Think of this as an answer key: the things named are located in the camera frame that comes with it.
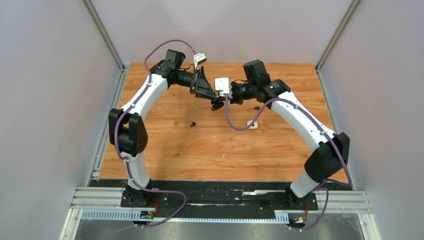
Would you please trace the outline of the black earbud charging case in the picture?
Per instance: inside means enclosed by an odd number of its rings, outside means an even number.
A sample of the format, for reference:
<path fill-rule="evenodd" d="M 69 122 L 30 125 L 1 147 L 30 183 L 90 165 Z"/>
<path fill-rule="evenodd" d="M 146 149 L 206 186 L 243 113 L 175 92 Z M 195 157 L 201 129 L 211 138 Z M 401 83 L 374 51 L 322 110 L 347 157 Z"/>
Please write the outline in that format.
<path fill-rule="evenodd" d="M 211 100 L 211 110 L 212 111 L 218 111 L 220 110 L 222 107 L 225 106 L 224 101 L 221 98 L 215 98 L 213 100 Z"/>

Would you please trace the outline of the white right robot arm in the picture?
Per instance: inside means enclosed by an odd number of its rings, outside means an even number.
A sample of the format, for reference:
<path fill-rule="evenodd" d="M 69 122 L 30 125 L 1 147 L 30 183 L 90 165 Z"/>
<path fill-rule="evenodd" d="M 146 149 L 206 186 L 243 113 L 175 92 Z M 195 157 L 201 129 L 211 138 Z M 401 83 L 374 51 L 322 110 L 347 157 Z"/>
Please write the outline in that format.
<path fill-rule="evenodd" d="M 271 80 L 261 60 L 245 63 L 243 70 L 246 80 L 243 83 L 228 82 L 230 91 L 221 94 L 224 102 L 241 105 L 244 100 L 256 99 L 281 116 L 311 151 L 303 173 L 285 190 L 286 204 L 298 209 L 305 203 L 306 196 L 325 182 L 330 182 L 332 175 L 340 170 L 349 175 L 350 138 L 346 133 L 335 133 L 321 123 L 281 79 Z"/>

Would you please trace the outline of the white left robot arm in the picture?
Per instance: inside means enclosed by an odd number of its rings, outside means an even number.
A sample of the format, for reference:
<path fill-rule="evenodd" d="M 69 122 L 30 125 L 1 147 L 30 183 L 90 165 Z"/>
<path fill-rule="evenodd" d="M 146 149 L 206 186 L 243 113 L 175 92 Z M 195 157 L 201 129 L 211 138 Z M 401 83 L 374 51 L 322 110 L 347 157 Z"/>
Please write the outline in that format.
<path fill-rule="evenodd" d="M 134 195 L 135 202 L 142 207 L 153 201 L 151 179 L 144 159 L 149 139 L 144 120 L 153 104 L 172 85 L 187 87 L 196 98 L 212 101 L 217 97 L 201 65 L 206 62 L 206 55 L 194 54 L 193 71 L 182 68 L 185 58 L 183 52 L 167 50 L 163 60 L 147 68 L 146 81 L 136 95 L 122 108 L 113 108 L 108 114 L 109 141 L 124 161 L 128 175 L 125 190 Z"/>

